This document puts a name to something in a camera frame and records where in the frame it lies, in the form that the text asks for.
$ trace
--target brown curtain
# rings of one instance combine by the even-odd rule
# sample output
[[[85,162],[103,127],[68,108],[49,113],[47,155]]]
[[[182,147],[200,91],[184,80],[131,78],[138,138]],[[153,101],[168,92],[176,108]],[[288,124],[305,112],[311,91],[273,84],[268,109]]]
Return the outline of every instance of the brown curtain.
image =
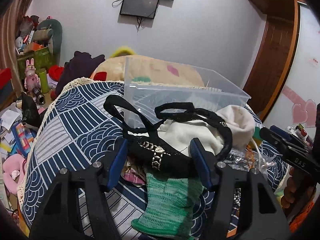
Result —
[[[20,95],[23,88],[17,65],[15,39],[31,1],[13,0],[6,13],[0,19],[0,69],[11,69],[12,84],[17,96]]]

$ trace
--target green cylinder container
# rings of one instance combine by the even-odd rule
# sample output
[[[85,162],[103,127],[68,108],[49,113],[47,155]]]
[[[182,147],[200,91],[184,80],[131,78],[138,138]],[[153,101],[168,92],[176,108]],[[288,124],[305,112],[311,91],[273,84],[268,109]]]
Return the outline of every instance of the green cylinder container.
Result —
[[[39,71],[39,78],[41,82],[41,91],[43,94],[49,92],[49,85],[48,85],[48,79],[47,79],[47,71],[45,68],[40,69]]]

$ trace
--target pink rabbit figurine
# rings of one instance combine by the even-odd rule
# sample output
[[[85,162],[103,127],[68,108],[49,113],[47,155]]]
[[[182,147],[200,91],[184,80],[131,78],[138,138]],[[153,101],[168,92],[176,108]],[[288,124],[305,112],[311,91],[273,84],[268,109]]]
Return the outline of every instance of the pink rabbit figurine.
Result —
[[[34,59],[31,59],[31,63],[29,64],[29,60],[26,60],[26,78],[24,79],[24,87],[28,89],[28,91],[32,92],[34,87],[40,87],[39,77],[36,74],[36,68],[34,66]]]

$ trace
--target silver rhinestone chain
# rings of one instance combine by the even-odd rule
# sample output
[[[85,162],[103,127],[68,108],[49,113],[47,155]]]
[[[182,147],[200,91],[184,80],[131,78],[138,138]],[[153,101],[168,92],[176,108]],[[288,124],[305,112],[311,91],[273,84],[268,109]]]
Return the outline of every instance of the silver rhinestone chain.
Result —
[[[139,145],[143,148],[146,148],[154,152],[151,166],[159,171],[162,156],[164,154],[167,154],[167,155],[170,155],[170,154],[166,153],[161,146],[154,145],[153,143],[150,143],[150,142],[142,142],[142,143],[139,143]]]
[[[228,126],[226,122],[220,122],[220,124],[222,124],[222,126]]]

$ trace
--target blue patterned blanket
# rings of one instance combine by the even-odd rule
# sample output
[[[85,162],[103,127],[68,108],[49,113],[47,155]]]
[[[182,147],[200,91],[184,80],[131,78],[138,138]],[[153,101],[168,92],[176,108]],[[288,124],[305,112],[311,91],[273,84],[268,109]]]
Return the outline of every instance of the blue patterned blanket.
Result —
[[[111,117],[103,103],[110,94],[124,94],[123,83],[98,82],[72,88],[56,102],[54,109],[39,130],[28,166],[22,214],[30,227],[44,193],[55,174],[62,167],[79,170],[103,157],[113,149],[117,137],[122,136],[121,123]],[[142,98],[141,104],[149,98]],[[259,118],[250,110],[256,125],[262,127]],[[273,190],[285,176],[287,164],[279,153],[263,141],[260,150],[267,156],[276,156],[276,166],[267,170],[268,183]],[[194,207],[191,236],[199,237],[207,217],[214,193],[207,190],[199,197]],[[120,178],[118,185],[106,194],[107,202],[122,239],[150,239],[131,227],[131,220],[139,218],[147,206],[146,187],[137,188]],[[85,193],[79,190],[80,213],[84,232],[91,236]],[[230,230],[236,227],[238,217],[234,210]]]

